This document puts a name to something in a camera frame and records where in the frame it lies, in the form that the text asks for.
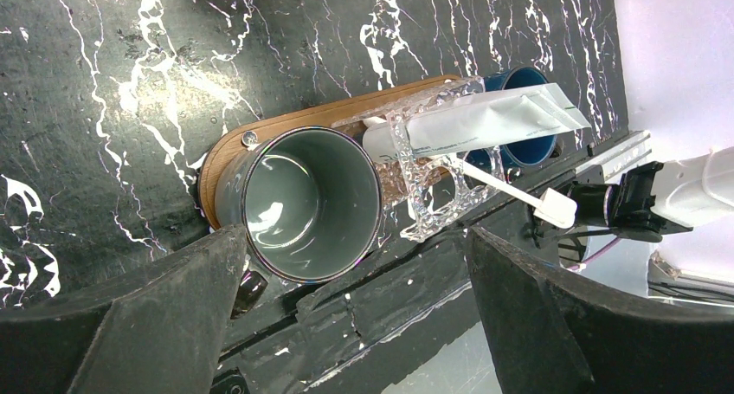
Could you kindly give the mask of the grey green mug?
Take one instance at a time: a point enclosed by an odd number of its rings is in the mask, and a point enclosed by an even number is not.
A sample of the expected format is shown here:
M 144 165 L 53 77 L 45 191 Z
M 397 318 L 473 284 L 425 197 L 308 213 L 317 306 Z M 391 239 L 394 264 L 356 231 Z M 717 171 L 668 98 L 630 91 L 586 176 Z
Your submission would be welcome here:
M 382 214 L 382 188 L 368 153 L 331 128 L 304 126 L 235 157 L 216 185 L 216 220 L 241 225 L 250 261 L 232 318 L 248 313 L 266 273 L 316 285 L 353 270 L 369 253 Z

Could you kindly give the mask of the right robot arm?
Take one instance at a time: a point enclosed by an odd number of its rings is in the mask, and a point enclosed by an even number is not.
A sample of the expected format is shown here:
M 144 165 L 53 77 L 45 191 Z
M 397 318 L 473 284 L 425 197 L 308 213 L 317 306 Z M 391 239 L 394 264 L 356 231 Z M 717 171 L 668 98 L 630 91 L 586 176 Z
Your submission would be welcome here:
M 691 232 L 733 214 L 733 148 L 653 161 L 626 172 L 617 184 L 575 181 L 563 192 L 577 204 L 572 225 L 593 230 L 562 234 L 548 223 L 539 224 L 532 231 L 538 248 L 607 234 L 658 243 L 664 235 Z

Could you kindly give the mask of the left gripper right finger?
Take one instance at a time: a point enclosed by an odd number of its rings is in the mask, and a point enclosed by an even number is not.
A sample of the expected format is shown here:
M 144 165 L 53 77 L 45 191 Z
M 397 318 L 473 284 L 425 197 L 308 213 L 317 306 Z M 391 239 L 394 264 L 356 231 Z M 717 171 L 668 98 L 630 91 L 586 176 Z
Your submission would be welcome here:
M 467 268 L 505 393 L 730 393 L 733 318 L 607 287 L 481 229 Z

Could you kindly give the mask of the black capped toothpaste tube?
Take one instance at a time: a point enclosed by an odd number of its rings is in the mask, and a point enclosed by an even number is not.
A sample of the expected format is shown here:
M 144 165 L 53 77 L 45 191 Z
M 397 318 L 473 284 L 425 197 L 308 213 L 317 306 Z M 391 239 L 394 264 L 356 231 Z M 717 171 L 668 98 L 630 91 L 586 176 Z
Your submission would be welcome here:
M 550 120 L 550 132 L 561 134 L 588 128 L 590 123 L 573 105 L 556 83 L 524 88 L 482 92 L 451 100 L 436 109 L 418 113 L 408 123 L 411 150 L 420 158 L 449 153 L 470 152 L 500 145 L 500 136 L 510 130 L 500 125 L 500 116 L 508 114 L 521 100 L 528 100 L 540 108 Z M 396 156 L 397 148 L 387 140 L 388 123 L 366 129 L 357 140 L 373 161 L 387 162 Z

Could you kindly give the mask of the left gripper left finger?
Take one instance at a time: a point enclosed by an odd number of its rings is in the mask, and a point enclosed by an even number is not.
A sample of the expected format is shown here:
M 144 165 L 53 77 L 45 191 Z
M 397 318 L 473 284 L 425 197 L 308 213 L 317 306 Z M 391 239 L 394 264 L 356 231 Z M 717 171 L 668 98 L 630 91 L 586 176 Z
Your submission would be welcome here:
M 206 393 L 246 261 L 243 227 L 1 313 L 4 393 Z

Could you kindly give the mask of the clear packaged toothbrushes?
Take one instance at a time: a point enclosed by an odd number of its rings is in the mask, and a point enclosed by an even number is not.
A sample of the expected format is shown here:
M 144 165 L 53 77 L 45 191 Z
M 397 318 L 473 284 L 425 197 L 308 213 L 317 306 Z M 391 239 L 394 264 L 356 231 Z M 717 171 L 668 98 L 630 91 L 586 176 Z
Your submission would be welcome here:
M 396 156 L 377 163 L 376 168 L 385 215 L 391 215 L 398 204 L 407 204 L 409 220 L 400 237 L 424 242 L 498 193 L 491 186 L 467 184 L 464 152 L 420 158 L 417 150 L 409 149 L 415 136 L 408 133 L 408 123 L 418 113 L 484 91 L 480 76 L 444 75 L 340 101 L 329 112 L 327 124 L 349 135 L 364 133 L 369 118 L 387 120 L 387 140 L 397 148 Z

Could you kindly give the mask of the dark blue mug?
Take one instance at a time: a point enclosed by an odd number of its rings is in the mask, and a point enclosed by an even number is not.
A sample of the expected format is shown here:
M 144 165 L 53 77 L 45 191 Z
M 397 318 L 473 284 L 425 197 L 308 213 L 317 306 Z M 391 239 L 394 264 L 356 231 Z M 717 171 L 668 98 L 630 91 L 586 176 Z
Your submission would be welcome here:
M 518 67 L 501 73 L 486 76 L 484 86 L 487 92 L 544 85 L 548 81 L 534 67 Z M 500 125 L 508 128 L 508 134 L 500 136 L 500 156 L 502 165 L 510 167 L 531 167 L 544 162 L 553 152 L 557 136 L 550 132 L 551 121 L 541 116 L 540 108 L 528 100 L 521 100 L 508 114 L 500 116 Z

